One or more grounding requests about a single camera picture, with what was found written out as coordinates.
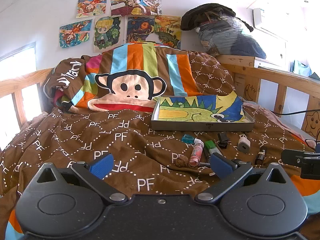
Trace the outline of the white USB charger plug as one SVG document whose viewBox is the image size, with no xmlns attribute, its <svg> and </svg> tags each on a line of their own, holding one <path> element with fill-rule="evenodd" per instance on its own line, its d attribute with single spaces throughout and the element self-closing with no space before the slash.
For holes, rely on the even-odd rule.
<svg viewBox="0 0 320 240">
<path fill-rule="evenodd" d="M 251 142 L 246 137 L 241 137 L 238 141 L 237 149 L 242 153 L 249 153 L 251 148 Z"/>
</svg>

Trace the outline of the striped monkey face pillow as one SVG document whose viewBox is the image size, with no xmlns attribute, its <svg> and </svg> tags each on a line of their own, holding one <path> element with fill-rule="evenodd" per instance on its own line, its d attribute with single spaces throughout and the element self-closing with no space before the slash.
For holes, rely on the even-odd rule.
<svg viewBox="0 0 320 240">
<path fill-rule="evenodd" d="M 188 53 L 149 41 L 65 59 L 48 76 L 43 92 L 54 106 L 73 113 L 152 112 L 160 96 L 200 95 Z"/>
</svg>

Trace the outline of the teal nail polish bottle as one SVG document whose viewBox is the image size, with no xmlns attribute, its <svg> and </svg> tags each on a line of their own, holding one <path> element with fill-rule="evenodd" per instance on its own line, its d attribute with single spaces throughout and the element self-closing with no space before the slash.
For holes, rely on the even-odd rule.
<svg viewBox="0 0 320 240">
<path fill-rule="evenodd" d="M 195 141 L 195 138 L 188 134 L 184 134 L 183 137 L 181 138 L 181 142 L 184 142 L 186 144 L 193 144 L 194 141 Z"/>
</svg>

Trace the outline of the anime drawing upper left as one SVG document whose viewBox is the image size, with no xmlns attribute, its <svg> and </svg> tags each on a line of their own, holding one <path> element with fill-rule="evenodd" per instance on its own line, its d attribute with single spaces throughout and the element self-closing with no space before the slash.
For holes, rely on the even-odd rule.
<svg viewBox="0 0 320 240">
<path fill-rule="evenodd" d="M 106 11 L 107 0 L 78 0 L 76 18 L 102 15 Z"/>
</svg>

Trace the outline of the pink cosmetic tube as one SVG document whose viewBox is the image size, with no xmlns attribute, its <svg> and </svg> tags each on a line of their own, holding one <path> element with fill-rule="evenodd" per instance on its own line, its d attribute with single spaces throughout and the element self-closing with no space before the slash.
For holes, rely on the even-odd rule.
<svg viewBox="0 0 320 240">
<path fill-rule="evenodd" d="M 197 167 L 200 163 L 204 143 L 200 139 L 194 140 L 194 148 L 189 158 L 189 165 L 191 167 Z"/>
</svg>

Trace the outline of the orange landscape painting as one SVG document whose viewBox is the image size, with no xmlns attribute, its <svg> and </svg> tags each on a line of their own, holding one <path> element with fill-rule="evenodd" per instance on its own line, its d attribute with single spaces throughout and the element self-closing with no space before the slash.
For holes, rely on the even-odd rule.
<svg viewBox="0 0 320 240">
<path fill-rule="evenodd" d="M 181 17 L 158 15 L 155 17 L 154 32 L 159 40 L 171 48 L 181 48 Z"/>
</svg>

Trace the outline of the brown PF patterned duvet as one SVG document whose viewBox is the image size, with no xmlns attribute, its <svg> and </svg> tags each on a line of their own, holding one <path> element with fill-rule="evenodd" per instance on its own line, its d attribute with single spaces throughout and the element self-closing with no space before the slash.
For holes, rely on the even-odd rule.
<svg viewBox="0 0 320 240">
<path fill-rule="evenodd" d="M 229 72 L 215 58 L 205 53 L 188 51 L 193 78 L 200 88 L 209 91 L 222 85 L 232 91 Z M 228 133 L 230 142 L 223 155 L 228 159 L 254 161 L 261 147 L 267 148 L 269 163 L 282 164 L 285 148 L 312 151 L 314 141 L 288 131 L 268 111 L 251 103 L 244 109 L 253 114 L 255 124 L 249 133 Z M 177 167 L 174 161 L 182 155 L 189 158 L 193 145 L 181 142 L 184 132 L 154 131 L 151 113 L 131 109 L 68 114 L 54 108 L 44 119 L 23 129 L 1 152 L 1 239 L 19 239 L 21 228 L 15 218 L 15 205 L 43 163 L 65 168 L 76 161 L 91 162 L 105 153 L 114 156 L 114 167 L 104 181 L 131 197 L 142 194 L 195 195 L 218 182 L 207 167 Z M 251 142 L 249 154 L 239 152 L 238 141 L 244 135 Z"/>
</svg>

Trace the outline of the anime drawing lower left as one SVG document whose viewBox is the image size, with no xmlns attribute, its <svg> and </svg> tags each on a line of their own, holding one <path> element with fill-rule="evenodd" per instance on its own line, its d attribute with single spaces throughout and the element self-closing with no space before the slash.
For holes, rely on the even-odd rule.
<svg viewBox="0 0 320 240">
<path fill-rule="evenodd" d="M 59 45 L 69 48 L 89 41 L 92 20 L 84 20 L 63 25 L 59 28 Z"/>
</svg>

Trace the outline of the dinosaur painting paper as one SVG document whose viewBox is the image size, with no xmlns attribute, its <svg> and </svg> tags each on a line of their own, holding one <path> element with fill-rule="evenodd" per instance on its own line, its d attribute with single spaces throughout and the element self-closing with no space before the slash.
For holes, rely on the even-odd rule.
<svg viewBox="0 0 320 240">
<path fill-rule="evenodd" d="M 186 122 L 246 122 L 242 100 L 228 95 L 161 96 L 153 119 Z"/>
</svg>

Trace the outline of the blue hanging clothing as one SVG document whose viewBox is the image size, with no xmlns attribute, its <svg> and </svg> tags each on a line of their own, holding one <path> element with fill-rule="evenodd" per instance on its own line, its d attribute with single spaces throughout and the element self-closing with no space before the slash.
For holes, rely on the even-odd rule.
<svg viewBox="0 0 320 240">
<path fill-rule="evenodd" d="M 308 64 L 303 64 L 295 60 L 293 63 L 293 73 L 309 77 L 312 74 L 312 71 Z"/>
</svg>

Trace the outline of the cartoon drawing upper right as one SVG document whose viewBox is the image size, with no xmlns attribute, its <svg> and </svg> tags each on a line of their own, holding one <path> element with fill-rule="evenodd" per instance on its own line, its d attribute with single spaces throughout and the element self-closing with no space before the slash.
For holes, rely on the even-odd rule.
<svg viewBox="0 0 320 240">
<path fill-rule="evenodd" d="M 112 16 L 162 14 L 162 0 L 111 0 Z"/>
</svg>

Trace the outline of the black fuzzy hat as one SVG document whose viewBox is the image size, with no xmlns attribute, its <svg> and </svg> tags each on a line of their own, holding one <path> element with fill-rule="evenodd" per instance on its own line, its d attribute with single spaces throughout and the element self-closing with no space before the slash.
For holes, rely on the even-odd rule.
<svg viewBox="0 0 320 240">
<path fill-rule="evenodd" d="M 207 3 L 199 5 L 198 7 L 195 7 L 186 12 L 181 18 L 181 30 L 190 31 L 199 27 L 204 22 L 210 21 L 212 17 L 220 18 L 223 15 L 237 18 L 247 27 L 250 32 L 254 30 L 252 26 L 236 17 L 236 13 L 231 8 L 220 5 L 218 3 Z"/>
</svg>

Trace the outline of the green cap marker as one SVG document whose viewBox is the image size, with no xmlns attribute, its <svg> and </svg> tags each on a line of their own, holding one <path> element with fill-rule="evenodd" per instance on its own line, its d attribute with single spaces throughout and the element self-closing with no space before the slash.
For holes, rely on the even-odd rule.
<svg viewBox="0 0 320 240">
<path fill-rule="evenodd" d="M 208 140 L 204 143 L 206 149 L 208 150 L 208 152 L 210 153 L 210 155 L 212 155 L 213 153 L 217 153 L 221 156 L 223 156 L 223 154 L 220 152 L 220 150 L 218 149 L 218 147 L 215 145 L 215 143 L 212 140 Z"/>
</svg>

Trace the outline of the black binder clip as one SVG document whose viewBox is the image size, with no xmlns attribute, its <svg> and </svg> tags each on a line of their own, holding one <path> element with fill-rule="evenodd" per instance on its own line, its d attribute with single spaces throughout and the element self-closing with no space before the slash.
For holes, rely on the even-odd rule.
<svg viewBox="0 0 320 240">
<path fill-rule="evenodd" d="M 218 146 L 221 149 L 226 149 L 229 143 L 229 137 L 227 136 L 226 132 L 220 132 L 218 133 Z"/>
</svg>

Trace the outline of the blond character drawing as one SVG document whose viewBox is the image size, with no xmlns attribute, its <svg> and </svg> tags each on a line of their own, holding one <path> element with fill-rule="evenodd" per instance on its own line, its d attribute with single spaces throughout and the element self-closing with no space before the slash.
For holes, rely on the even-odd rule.
<svg viewBox="0 0 320 240">
<path fill-rule="evenodd" d="M 101 17 L 95 21 L 93 49 L 95 52 L 106 51 L 119 43 L 120 17 Z"/>
</svg>

